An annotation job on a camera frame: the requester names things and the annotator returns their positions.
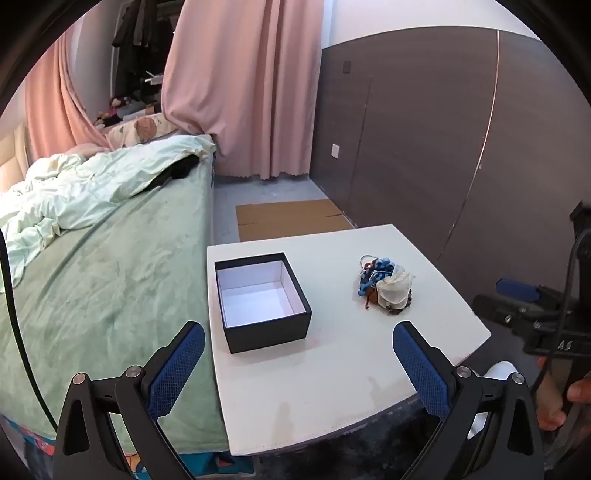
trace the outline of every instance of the pink curtain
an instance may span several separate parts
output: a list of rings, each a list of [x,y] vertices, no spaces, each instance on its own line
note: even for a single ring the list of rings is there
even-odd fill
[[[25,109],[35,159],[80,144],[109,147],[82,108],[68,70],[69,28],[45,52],[25,81]]]
[[[186,0],[168,56],[165,116],[214,136],[220,174],[308,173],[322,0]]]

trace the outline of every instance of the cardboard box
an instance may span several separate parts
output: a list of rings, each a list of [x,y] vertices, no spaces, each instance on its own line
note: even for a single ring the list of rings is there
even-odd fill
[[[238,205],[236,218],[241,242],[353,228],[330,200]]]
[[[306,337],[312,310],[284,253],[215,263],[231,353]]]

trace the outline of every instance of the gray floor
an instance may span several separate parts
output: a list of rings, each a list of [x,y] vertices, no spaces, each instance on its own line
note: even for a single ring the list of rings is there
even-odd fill
[[[307,176],[278,179],[216,179],[213,191],[213,230],[216,244],[240,241],[236,206],[248,203],[322,200],[326,195]]]

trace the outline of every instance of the blue gripper pad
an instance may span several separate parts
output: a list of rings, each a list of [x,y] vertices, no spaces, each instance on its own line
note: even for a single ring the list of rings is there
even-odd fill
[[[510,299],[526,301],[527,303],[540,299],[538,289],[533,285],[509,280],[508,278],[502,278],[496,283],[496,292]]]
[[[150,385],[148,412],[154,421],[173,409],[204,348],[205,332],[196,323]]]
[[[394,327],[392,343],[425,409],[443,420],[451,409],[445,380],[402,323]]]

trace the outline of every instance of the black cable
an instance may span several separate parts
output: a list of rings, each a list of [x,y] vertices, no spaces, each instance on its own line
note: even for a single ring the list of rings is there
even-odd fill
[[[545,361],[544,365],[542,366],[542,369],[540,370],[540,374],[535,379],[534,384],[530,388],[532,395],[534,395],[538,391],[538,388],[542,384],[542,381],[544,380],[546,373],[548,373],[548,369],[550,368],[550,364],[552,363],[552,359],[554,358],[554,354],[556,353],[556,350],[558,349],[558,346],[560,345],[560,336],[562,335],[562,330],[564,329],[564,322],[566,320],[566,314],[569,311],[570,295],[573,290],[574,266],[576,265],[576,261],[577,261],[577,252],[579,251],[579,247],[581,246],[581,243],[583,242],[584,238],[590,233],[591,233],[591,228],[587,228],[587,229],[583,230],[579,234],[577,239],[574,241],[573,247],[570,250],[569,266],[567,267],[567,270],[566,270],[566,282],[564,283],[564,292],[563,292],[562,301],[560,304],[560,314],[558,316],[558,323],[556,324],[556,331],[554,332],[554,342],[553,342],[552,348],[548,352],[548,357],[546,358],[546,361]]]
[[[8,317],[10,318],[10,325],[12,327],[12,332],[14,334],[14,339],[17,343],[18,353],[21,355],[22,364],[25,367],[25,372],[27,372],[27,378],[29,379],[29,383],[31,384],[31,388],[35,392],[35,396],[39,405],[43,409],[43,413],[45,413],[47,420],[51,423],[53,429],[57,432],[57,423],[53,419],[45,400],[43,400],[43,395],[41,395],[41,391],[39,390],[39,386],[37,385],[37,381],[35,380],[35,376],[33,375],[33,371],[31,369],[31,364],[29,363],[29,358],[27,356],[27,351],[25,350],[25,344],[22,341],[21,330],[18,327],[18,319],[17,319],[17,308],[15,307],[14,303],[14,292],[12,291],[12,277],[10,275],[10,263],[8,260],[8,250],[6,247],[6,241],[4,240],[4,235],[0,230],[0,267],[2,267],[2,279],[4,281],[4,294],[6,296],[6,306],[8,308]]]

